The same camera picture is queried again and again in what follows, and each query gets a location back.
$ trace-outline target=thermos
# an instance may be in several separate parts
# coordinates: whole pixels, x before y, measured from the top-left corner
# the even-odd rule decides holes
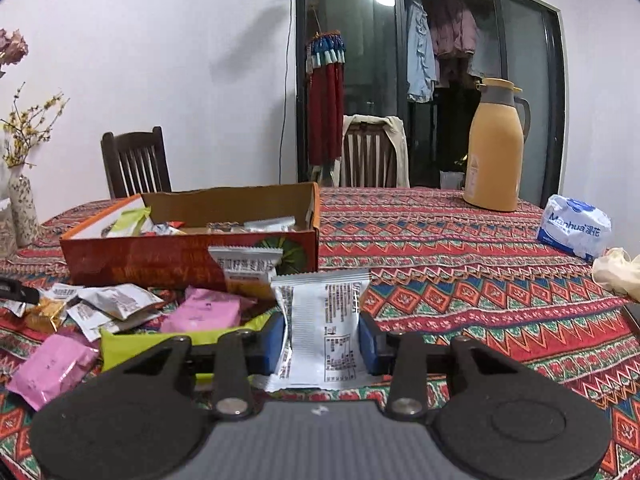
[[[529,103],[514,97],[516,88],[505,79],[486,78],[478,85],[480,104],[469,131],[466,160],[466,202],[494,211],[515,211],[518,206],[522,153],[529,135]],[[524,106],[524,127],[516,111]]]

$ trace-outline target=chair backrest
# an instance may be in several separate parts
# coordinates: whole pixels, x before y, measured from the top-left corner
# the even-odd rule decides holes
[[[351,123],[342,144],[340,186],[396,187],[398,160],[382,124]]]
[[[112,198],[171,191],[160,126],[155,126],[151,133],[114,136],[107,132],[100,146]]]

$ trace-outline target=table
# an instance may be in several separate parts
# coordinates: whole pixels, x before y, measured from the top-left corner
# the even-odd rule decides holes
[[[535,241],[541,210],[520,203],[498,214],[467,205],[459,192],[323,189],[320,267],[371,267],[365,309],[384,330],[425,330],[431,342],[465,333],[563,383],[606,410],[613,440],[599,480],[640,474],[640,346],[623,317],[626,302],[590,279],[590,267]],[[42,238],[0,263],[0,274],[49,286],[68,275],[58,236],[111,202],[67,211]],[[42,341],[0,316],[0,384]],[[288,391],[313,400],[372,398],[387,388]],[[431,380],[432,406],[448,398]],[[0,388],[0,457],[20,479],[36,479],[31,410]]]

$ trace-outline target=pink jacket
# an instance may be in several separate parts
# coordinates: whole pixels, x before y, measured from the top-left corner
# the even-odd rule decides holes
[[[468,57],[476,51],[476,20],[462,0],[430,0],[433,53]]]

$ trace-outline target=light blue shirt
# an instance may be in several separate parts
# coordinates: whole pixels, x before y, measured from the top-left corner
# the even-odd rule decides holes
[[[411,0],[407,29],[407,98],[416,103],[427,103],[433,97],[436,84],[436,60],[427,24],[427,13],[420,0]]]

